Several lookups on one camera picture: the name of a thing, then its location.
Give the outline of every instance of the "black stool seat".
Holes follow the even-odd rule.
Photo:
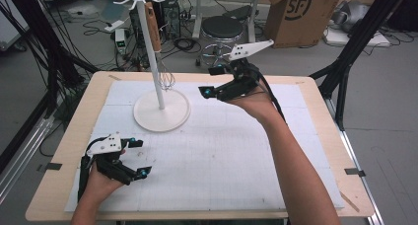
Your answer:
[[[212,38],[236,38],[243,32],[243,25],[230,17],[214,16],[202,22],[202,31]]]

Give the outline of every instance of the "metal stool legs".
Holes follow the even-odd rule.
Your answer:
[[[207,45],[200,52],[201,60],[211,66],[216,67],[218,64],[228,63],[228,56],[231,53],[232,48],[228,45],[217,41],[216,44]]]

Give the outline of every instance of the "white plastic part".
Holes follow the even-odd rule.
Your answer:
[[[272,39],[255,43],[236,44],[230,54],[230,61],[249,57],[274,43]]]
[[[106,139],[102,141],[98,141],[90,147],[90,149],[87,151],[87,155],[97,155],[97,154],[103,154],[103,153],[111,153],[111,152],[117,152],[122,149],[122,145],[120,143],[120,135],[119,132],[116,132],[115,134],[111,134]]]
[[[108,32],[112,32],[119,26],[123,25],[123,23],[124,23],[123,21],[116,21],[113,24],[111,24],[111,27],[105,27],[104,29]]]
[[[176,90],[163,92],[166,108],[158,108],[155,92],[142,96],[133,108],[135,120],[143,128],[155,132],[167,132],[184,124],[190,116],[190,103]]]

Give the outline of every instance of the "black metal frame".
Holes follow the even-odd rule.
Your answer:
[[[375,0],[337,59],[327,67],[310,75],[314,79],[326,76],[318,86],[320,93],[325,99],[331,99],[332,92],[339,86],[335,121],[340,130],[344,130],[343,115],[350,69],[389,13],[393,11],[400,1]]]
[[[62,84],[67,87],[75,87],[83,82],[83,78],[78,73],[74,64],[77,64],[78,66],[91,73],[100,71],[100,69],[97,67],[78,58],[62,46],[62,43],[44,16],[36,0],[12,1],[21,13],[22,17],[27,22],[32,34],[36,36],[46,51],[46,64],[49,68],[47,79],[48,86],[47,92],[42,100],[39,102],[29,118],[19,129],[18,133],[14,136],[12,141],[0,155],[0,175],[6,169],[9,162],[13,159],[14,155],[19,150],[22,143],[31,132],[32,128],[35,126],[42,114],[45,113],[44,118],[48,118],[56,109],[57,95],[59,91],[58,81],[63,82]],[[28,38],[28,33],[22,32],[17,24],[13,22],[13,20],[9,21],[20,32],[20,35],[23,38]],[[61,75],[61,80],[58,80],[58,72]]]

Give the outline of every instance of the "stool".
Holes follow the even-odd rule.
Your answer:
[[[224,56],[229,55],[232,48],[225,43],[238,40],[243,34],[243,25],[230,17],[214,16],[202,22],[201,32],[204,37],[213,39],[216,43],[202,49],[196,65],[200,65],[202,60],[205,64],[216,67],[222,62],[229,62]]]

